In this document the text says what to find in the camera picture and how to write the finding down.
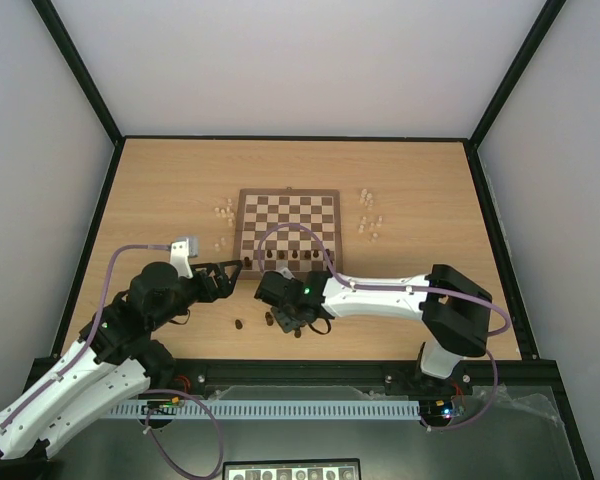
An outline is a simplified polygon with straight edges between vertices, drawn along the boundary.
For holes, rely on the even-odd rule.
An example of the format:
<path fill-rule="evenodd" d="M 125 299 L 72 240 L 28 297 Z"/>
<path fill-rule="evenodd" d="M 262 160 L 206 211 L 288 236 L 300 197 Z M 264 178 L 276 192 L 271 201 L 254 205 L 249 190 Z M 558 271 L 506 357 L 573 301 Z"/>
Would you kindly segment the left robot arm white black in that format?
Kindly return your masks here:
<path fill-rule="evenodd" d="M 67 352 L 23 395 L 0 412 L 0 479 L 35 468 L 116 404 L 162 389 L 175 360 L 152 334 L 196 303 L 229 297 L 242 263 L 192 266 L 182 276 L 152 262 L 93 316 Z"/>

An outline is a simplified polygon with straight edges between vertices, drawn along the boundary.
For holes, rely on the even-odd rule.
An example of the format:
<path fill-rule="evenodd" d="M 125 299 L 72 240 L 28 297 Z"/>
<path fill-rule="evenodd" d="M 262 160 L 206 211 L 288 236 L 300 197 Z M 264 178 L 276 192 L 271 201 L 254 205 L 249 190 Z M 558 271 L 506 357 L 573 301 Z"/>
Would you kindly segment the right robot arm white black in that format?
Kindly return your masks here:
<path fill-rule="evenodd" d="M 401 318 L 422 323 L 432 335 L 424 343 L 416 379 L 435 392 L 459 361 L 486 354 L 491 294 L 451 266 L 403 278 L 360 278 L 311 271 L 303 280 L 266 272 L 254 298 L 271 307 L 285 332 L 353 316 Z"/>

